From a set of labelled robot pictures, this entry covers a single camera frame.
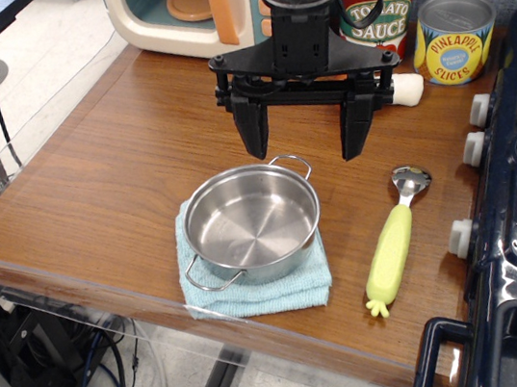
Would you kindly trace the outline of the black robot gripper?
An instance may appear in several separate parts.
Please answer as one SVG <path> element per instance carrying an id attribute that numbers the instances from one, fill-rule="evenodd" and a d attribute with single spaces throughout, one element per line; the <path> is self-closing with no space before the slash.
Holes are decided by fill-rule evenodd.
<path id="1" fill-rule="evenodd" d="M 398 55 L 333 33 L 339 1 L 263 0 L 271 11 L 271 36 L 210 60 L 217 103 L 233 113 L 249 155 L 267 156 L 270 105 L 341 104 L 342 155 L 350 161 L 363 151 L 374 110 L 393 104 Z"/>

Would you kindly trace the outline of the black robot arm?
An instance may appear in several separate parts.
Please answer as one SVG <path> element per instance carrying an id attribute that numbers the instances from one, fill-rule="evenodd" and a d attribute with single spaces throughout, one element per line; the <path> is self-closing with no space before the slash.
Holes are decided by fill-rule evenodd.
<path id="1" fill-rule="evenodd" d="M 342 0 L 263 0 L 271 11 L 271 36 L 264 42 L 210 59 L 217 74 L 216 99 L 232 113 L 249 154 L 267 155 L 268 107 L 340 107 L 342 155 L 357 157 L 368 137 L 374 112 L 392 103 L 392 71 L 400 63 L 392 50 L 358 45 L 331 30 Z M 371 12 L 353 27 L 367 28 L 382 12 Z"/>

